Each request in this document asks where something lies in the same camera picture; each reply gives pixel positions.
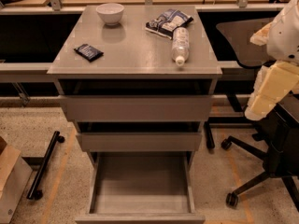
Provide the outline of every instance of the black chair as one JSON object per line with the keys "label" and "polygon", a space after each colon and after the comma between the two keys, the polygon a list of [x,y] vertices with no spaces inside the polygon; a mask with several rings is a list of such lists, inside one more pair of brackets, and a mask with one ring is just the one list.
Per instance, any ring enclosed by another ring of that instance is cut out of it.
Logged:
{"label": "black chair", "polygon": [[262,183],[267,178],[281,178],[299,212],[299,192],[292,179],[293,176],[299,178],[299,121],[281,105],[277,105],[267,118],[256,122],[255,128],[258,133],[253,138],[255,140],[263,139],[268,145],[267,152],[232,136],[224,139],[221,143],[221,147],[225,150],[232,143],[242,147],[262,160],[264,169],[261,174],[229,193],[226,203],[231,207],[236,207],[239,194]]}

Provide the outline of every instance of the closed drawer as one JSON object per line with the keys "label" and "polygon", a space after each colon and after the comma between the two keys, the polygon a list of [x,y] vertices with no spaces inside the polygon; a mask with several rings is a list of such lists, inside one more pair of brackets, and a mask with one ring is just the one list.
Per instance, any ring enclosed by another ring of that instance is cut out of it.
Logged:
{"label": "closed drawer", "polygon": [[200,133],[79,133],[82,151],[197,151]]}
{"label": "closed drawer", "polygon": [[77,223],[203,223],[183,153],[104,153],[96,159],[86,215]]}
{"label": "closed drawer", "polygon": [[72,121],[196,121],[207,120],[211,96],[60,96]]}

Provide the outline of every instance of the box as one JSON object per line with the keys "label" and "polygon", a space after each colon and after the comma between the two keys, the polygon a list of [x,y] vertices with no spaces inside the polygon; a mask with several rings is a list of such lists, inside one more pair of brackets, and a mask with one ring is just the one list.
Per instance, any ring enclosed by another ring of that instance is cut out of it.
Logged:
{"label": "box", "polygon": [[21,152],[0,137],[0,223],[9,223],[28,182],[31,167]]}

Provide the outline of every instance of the white bowl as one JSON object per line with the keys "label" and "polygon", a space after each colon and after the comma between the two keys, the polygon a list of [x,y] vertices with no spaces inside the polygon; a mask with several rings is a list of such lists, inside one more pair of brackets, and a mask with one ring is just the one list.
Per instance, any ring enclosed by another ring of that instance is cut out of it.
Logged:
{"label": "white bowl", "polygon": [[116,25],[120,22],[124,11],[122,4],[102,4],[96,7],[96,13],[106,25]]}

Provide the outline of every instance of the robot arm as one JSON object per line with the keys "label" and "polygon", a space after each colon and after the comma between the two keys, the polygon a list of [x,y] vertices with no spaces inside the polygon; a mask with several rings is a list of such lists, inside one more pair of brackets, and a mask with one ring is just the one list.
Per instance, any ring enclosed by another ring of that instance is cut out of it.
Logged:
{"label": "robot arm", "polygon": [[267,45],[267,53],[277,62],[270,68],[262,67],[249,98],[245,116],[260,120],[291,90],[299,86],[299,0],[291,0],[265,27],[268,35],[260,33],[251,42]]}

